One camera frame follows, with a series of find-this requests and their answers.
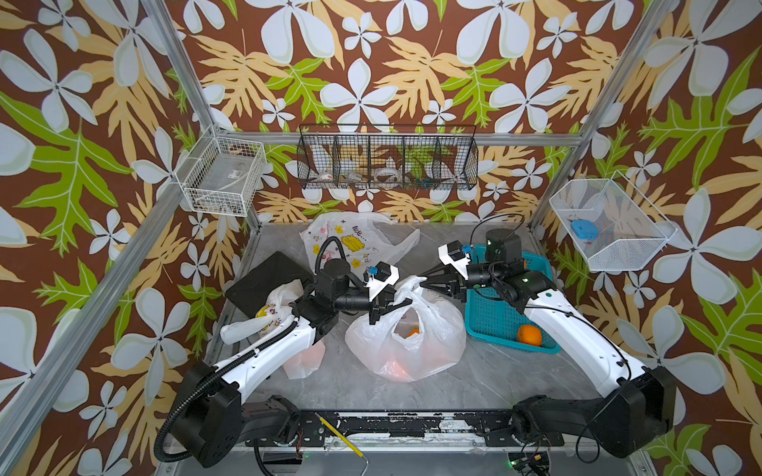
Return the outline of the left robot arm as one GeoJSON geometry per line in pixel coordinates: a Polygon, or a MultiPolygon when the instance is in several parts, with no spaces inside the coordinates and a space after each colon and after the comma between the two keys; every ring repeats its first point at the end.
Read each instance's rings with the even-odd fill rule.
{"type": "Polygon", "coordinates": [[[234,446],[260,441],[290,444],[298,437],[300,411],[282,396],[260,403],[251,394],[288,360],[328,335],[342,313],[367,313],[370,322],[410,305],[396,299],[398,269],[380,262],[359,278],[345,253],[317,257],[311,281],[285,305],[285,317],[265,337],[214,365],[196,364],[182,382],[164,424],[154,456],[163,463],[194,458],[210,468],[234,446]]]}

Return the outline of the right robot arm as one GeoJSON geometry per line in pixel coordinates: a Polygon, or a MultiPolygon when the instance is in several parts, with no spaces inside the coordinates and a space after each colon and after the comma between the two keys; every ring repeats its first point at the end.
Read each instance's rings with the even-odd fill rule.
{"type": "Polygon", "coordinates": [[[555,283],[527,268],[519,236],[506,229],[486,233],[482,258],[459,241],[438,249],[440,262],[423,275],[423,287],[466,301],[468,291],[496,291],[546,331],[581,367],[599,394],[591,400],[535,396],[511,411],[511,432],[522,443],[568,434],[590,438],[625,458],[674,426],[677,385],[665,369],[650,369],[594,327],[555,283]]]}

